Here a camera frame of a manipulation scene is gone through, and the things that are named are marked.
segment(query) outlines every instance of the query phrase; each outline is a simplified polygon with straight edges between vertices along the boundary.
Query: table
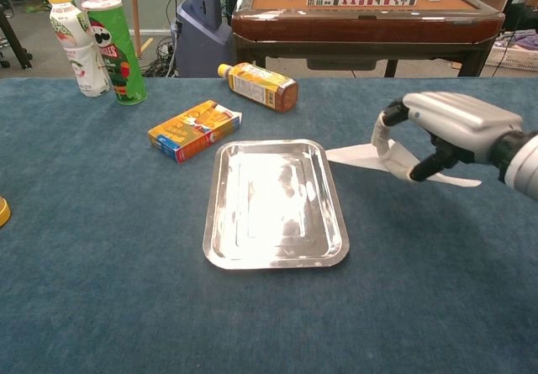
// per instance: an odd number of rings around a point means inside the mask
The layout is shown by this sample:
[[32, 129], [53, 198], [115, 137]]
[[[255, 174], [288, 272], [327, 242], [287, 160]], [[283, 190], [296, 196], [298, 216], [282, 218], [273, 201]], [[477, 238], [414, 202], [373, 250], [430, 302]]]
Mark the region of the table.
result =
[[479, 76], [504, 15], [478, 0], [418, 0], [413, 7], [315, 7], [307, 0], [238, 0], [232, 18], [238, 60], [306, 58], [315, 68], [357, 60], [442, 58]]
[[[223, 80], [149, 79], [148, 99], [74, 80], [0, 80], [0, 371], [536, 372], [538, 204], [483, 179], [409, 185], [331, 163], [350, 237], [337, 266], [223, 271], [202, 251], [214, 145], [178, 165], [146, 131], [207, 98], [243, 112], [226, 138], [369, 140], [406, 92], [458, 91], [538, 126], [536, 79], [306, 79], [275, 113]], [[415, 154], [427, 134], [402, 124]]]

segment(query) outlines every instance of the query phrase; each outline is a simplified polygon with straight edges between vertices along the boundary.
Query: pole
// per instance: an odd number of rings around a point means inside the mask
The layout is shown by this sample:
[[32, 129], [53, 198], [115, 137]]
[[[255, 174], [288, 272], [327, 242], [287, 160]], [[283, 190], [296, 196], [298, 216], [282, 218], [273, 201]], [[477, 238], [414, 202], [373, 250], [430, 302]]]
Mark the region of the pole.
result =
[[138, 18], [138, 0], [131, 0], [131, 12], [133, 13], [133, 29], [134, 29], [134, 50], [136, 57], [142, 57], [142, 49], [140, 43], [140, 21]]

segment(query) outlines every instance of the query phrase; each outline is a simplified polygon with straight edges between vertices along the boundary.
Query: blue tablecloth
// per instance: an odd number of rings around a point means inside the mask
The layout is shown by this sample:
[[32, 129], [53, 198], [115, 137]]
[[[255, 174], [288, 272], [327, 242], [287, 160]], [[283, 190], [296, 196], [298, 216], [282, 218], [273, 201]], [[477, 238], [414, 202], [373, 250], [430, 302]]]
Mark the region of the blue tablecloth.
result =
[[[146, 132], [206, 99], [231, 140], [366, 142], [406, 92], [464, 92], [538, 127], [533, 79], [301, 80], [275, 113], [222, 80], [147, 80], [122, 106], [71, 80], [0, 81], [0, 373], [538, 372], [538, 204], [487, 166], [463, 189], [331, 163], [338, 266], [224, 271], [202, 251], [215, 145], [178, 165]], [[428, 135], [398, 136], [419, 155]]]

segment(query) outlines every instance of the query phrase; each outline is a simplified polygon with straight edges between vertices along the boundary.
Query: orange box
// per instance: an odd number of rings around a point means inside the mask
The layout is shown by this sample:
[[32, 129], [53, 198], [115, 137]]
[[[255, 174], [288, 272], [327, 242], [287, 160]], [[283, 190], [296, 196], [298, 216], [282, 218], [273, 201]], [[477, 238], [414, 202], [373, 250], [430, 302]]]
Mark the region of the orange box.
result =
[[241, 113], [206, 101], [148, 131], [150, 142], [176, 162], [184, 162], [241, 125]]

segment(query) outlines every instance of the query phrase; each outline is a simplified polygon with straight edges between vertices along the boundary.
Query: machine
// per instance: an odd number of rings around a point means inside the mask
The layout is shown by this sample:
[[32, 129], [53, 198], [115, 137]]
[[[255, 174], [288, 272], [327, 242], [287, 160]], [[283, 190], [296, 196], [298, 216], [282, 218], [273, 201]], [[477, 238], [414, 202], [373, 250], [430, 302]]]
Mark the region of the machine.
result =
[[[416, 166], [391, 159], [390, 129], [407, 119], [425, 129], [435, 146]], [[379, 114], [372, 144], [400, 179], [421, 182], [458, 161], [476, 162], [496, 166], [501, 182], [538, 200], [538, 131], [524, 133], [522, 123], [519, 115], [467, 95], [410, 93]]]
[[231, 27], [222, 22], [220, 0], [186, 0], [177, 9], [176, 64], [181, 77], [216, 77], [221, 63], [234, 64]]

